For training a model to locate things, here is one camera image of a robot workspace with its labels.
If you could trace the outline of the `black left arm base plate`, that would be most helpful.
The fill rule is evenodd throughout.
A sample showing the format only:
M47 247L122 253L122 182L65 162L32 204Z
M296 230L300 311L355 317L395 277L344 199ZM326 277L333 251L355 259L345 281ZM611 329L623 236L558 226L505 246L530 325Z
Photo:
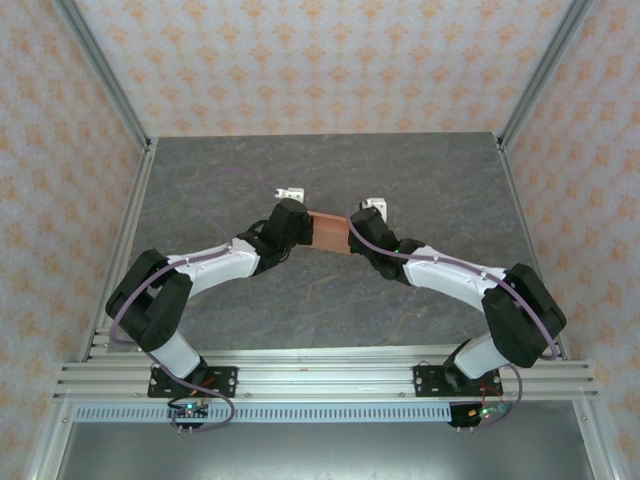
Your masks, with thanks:
M228 398L233 398L235 396L238 372L237 367L207 366L198 372L192 373L185 381L221 393ZM193 387L184 386L172 379L160 367L152 367L147 396L149 398L167 399L185 398L189 396L204 398L207 396L207 393L194 389Z

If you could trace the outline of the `orange paper box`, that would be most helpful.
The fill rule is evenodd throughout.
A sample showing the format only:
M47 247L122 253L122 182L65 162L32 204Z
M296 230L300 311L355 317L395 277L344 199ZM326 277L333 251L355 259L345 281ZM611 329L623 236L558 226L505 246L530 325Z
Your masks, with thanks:
M313 236L310 248L350 255L349 226L345 217L310 211Z

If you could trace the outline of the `aluminium side rail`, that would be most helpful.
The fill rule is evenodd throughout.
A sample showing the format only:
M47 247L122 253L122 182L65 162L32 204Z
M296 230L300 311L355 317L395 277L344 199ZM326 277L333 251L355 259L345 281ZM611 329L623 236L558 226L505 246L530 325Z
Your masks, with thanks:
M532 261L532 268L538 274L540 279L543 279L543 275L540 270L540 264L536 256L534 243L533 243L533 240L528 228L528 224L525 218L524 209L523 209L520 197L518 195L517 186L514 180L514 175L509 164L506 147L503 145L503 143L501 142L501 139L498 136L495 137L495 143L496 143L498 155L507 179L507 183L513 198L513 202L514 202L520 223L522 225L523 233L527 243L527 248ZM562 336L560 334L558 334L554 339L554 347L548 347L547 350L549 351L550 355L552 355L553 352L556 352L556 356L554 357L554 359L560 359L561 361L567 361L569 359L569 357L567 356L566 349L564 348L564 345L562 342Z
M112 325L112 319L105 312L105 306L107 300L127 270L127 264L130 258L158 142L158 137L151 137L147 144L143 146L134 180L129 190L118 236L108 264L107 275L98 300L97 310L89 321L88 329L83 338L82 347L78 356L78 360L81 363L89 359L91 349L97 337L106 337L105 340L98 341L98 346L103 350L108 349L110 342L109 329Z

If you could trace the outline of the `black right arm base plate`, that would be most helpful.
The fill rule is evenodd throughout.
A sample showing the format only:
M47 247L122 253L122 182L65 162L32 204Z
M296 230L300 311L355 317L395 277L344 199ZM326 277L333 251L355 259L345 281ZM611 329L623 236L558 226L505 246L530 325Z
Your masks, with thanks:
M413 386L417 397L481 397L503 394L498 370L471 379L455 366L424 362L413 367Z

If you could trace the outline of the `aluminium frame post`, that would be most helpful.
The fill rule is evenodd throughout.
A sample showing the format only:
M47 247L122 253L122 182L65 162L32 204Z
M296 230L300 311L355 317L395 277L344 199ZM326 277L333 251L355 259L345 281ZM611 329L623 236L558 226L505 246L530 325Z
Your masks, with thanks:
M96 74L126 130L141 149L147 150L151 139L142 126L77 1L52 0L52 3L78 42L85 59Z
M532 113L540 95L555 72L566 49L577 34L595 0L571 0L558 28L538 62L522 95L500 135L496 137L501 152L506 152L516 141L524 123Z

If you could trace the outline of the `aluminium mounting rail beam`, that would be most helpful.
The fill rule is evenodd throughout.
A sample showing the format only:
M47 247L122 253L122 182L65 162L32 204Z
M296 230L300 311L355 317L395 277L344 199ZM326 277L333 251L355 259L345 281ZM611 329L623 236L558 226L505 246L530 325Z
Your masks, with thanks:
M249 402L398 401L414 398L413 368L442 363L450 345L380 346L203 352L214 366L239 370L236 400ZM140 352L94 347L85 362L63 365L54 389L57 399L141 400L151 361ZM518 386L527 401L599 400L602 397L585 360L539 361L513 373L500 370L503 397L515 399Z

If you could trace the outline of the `grey metal sheet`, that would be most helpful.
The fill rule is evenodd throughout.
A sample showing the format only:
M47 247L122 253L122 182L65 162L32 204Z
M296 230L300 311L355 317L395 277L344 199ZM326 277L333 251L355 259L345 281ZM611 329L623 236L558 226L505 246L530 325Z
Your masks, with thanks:
M580 435L515 421L236 424L179 435L159 424L77 424L56 480L594 480Z

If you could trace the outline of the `aluminium frame leg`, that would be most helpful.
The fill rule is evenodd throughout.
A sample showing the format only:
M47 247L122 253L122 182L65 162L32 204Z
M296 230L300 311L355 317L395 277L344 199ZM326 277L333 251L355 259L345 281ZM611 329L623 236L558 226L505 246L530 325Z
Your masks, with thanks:
M53 403L36 445L27 480L56 480L76 413L73 402Z
M594 480L615 480L615 473L606 453L604 439L591 402L574 400L572 404Z

